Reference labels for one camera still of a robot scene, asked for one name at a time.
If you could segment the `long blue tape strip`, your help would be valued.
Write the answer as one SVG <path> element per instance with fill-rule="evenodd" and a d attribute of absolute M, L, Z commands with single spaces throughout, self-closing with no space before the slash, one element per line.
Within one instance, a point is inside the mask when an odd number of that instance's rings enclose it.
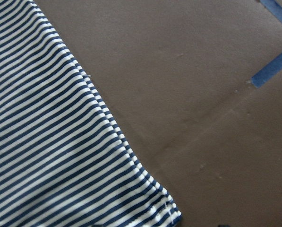
<path fill-rule="evenodd" d="M 259 88 L 275 76 L 282 70 L 282 53 L 265 65 L 259 72 L 257 72 L 252 78 L 251 83 Z"/>

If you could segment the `navy white striped polo shirt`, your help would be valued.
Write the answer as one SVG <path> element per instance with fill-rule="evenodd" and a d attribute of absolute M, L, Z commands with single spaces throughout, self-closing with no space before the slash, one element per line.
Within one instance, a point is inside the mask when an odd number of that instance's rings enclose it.
<path fill-rule="evenodd" d="M 90 77 L 31 0 L 0 0 L 0 227 L 173 227 Z"/>

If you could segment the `crossing blue tape strip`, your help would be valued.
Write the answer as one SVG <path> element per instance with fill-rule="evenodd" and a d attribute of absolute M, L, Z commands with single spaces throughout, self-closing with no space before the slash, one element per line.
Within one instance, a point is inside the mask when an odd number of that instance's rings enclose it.
<path fill-rule="evenodd" d="M 260 0 L 260 2 L 282 23 L 282 6 L 275 0 Z"/>

